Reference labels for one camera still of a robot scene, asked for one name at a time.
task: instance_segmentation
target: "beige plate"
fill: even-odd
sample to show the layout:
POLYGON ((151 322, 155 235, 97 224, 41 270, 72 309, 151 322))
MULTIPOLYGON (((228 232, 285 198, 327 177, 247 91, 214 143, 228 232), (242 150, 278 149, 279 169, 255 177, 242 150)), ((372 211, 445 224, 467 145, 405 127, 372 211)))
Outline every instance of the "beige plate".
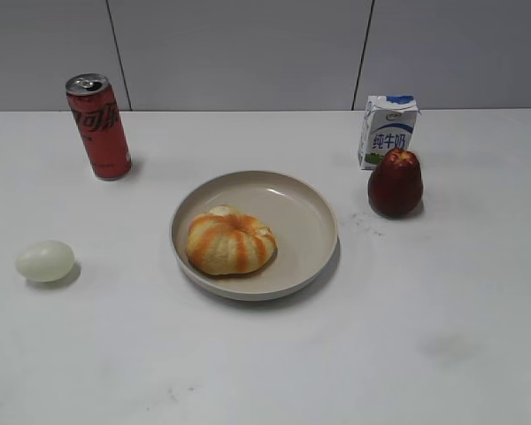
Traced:
POLYGON ((335 215, 311 186, 284 174, 244 171, 217 177, 192 191, 171 222, 171 245, 193 282, 243 301, 284 297, 311 282, 330 260, 338 239, 335 215), (258 217, 273 231, 277 255, 252 274, 212 277, 197 271, 185 252, 189 224, 199 213, 228 204, 258 217))

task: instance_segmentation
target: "table surface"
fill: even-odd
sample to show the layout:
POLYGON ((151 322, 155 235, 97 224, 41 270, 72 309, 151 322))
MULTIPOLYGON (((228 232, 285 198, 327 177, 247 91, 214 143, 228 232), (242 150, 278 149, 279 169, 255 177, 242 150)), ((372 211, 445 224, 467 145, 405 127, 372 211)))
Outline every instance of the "table surface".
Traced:
POLYGON ((531 424, 531 110, 425 111, 424 208, 367 202, 362 112, 130 112, 134 170, 96 179, 67 112, 0 112, 0 425, 531 424), (294 296, 215 297, 168 242, 214 176, 292 174, 340 249, 294 296), (26 284, 30 243, 79 278, 26 284))

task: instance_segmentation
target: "white egg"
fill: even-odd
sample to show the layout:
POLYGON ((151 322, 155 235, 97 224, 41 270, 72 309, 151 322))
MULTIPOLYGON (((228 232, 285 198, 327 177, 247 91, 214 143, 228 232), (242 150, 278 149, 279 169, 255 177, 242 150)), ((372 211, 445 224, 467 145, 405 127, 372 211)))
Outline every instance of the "white egg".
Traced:
POLYGON ((16 258, 16 270, 29 281, 35 282, 61 279, 71 271, 73 265, 73 250, 59 241, 34 243, 16 258))

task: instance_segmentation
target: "white milk carton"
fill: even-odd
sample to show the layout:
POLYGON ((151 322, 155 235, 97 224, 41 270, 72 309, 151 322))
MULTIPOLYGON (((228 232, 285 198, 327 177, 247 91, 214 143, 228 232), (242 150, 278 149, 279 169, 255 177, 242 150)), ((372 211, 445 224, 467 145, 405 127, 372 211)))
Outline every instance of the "white milk carton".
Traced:
POLYGON ((368 96, 358 148, 360 168, 373 170, 388 151, 407 149, 418 113, 413 96, 368 96))

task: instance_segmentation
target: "white wall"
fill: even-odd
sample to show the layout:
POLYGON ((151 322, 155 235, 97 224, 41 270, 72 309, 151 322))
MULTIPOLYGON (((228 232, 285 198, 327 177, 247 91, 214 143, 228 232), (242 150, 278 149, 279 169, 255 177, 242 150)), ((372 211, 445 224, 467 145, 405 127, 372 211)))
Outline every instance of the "white wall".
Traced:
POLYGON ((111 0, 135 110, 349 110, 369 5, 111 0))
POLYGON ((531 107, 531 0, 376 0, 355 109, 531 107))
MULTIPOLYGON (((371 0, 109 0, 136 110, 349 110, 371 0)), ((106 0, 0 0, 0 110, 128 99, 106 0)), ((375 0, 355 109, 531 107, 531 0, 375 0)))
POLYGON ((66 110, 66 80, 90 72, 127 109, 104 0, 0 0, 0 111, 66 110))

